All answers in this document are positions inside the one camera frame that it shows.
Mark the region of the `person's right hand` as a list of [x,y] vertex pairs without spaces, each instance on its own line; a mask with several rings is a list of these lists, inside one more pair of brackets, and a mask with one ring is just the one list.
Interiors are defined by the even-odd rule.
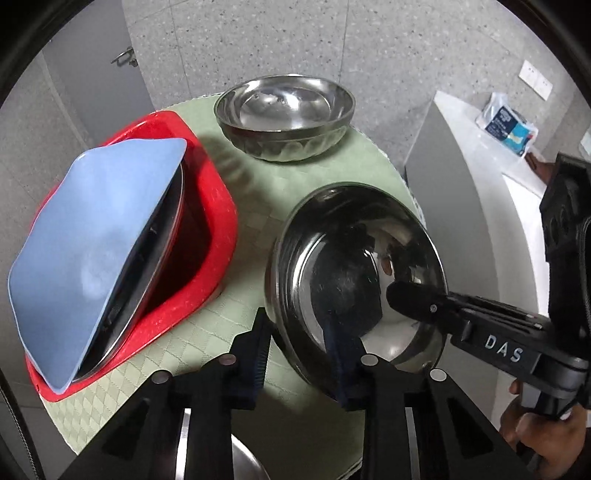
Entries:
[[520,405],[521,390],[522,383],[514,380],[509,391],[516,398],[501,416],[499,433],[513,449],[522,443],[541,457],[535,470],[538,479],[589,479],[589,411],[575,405],[568,418],[550,421],[526,412]]

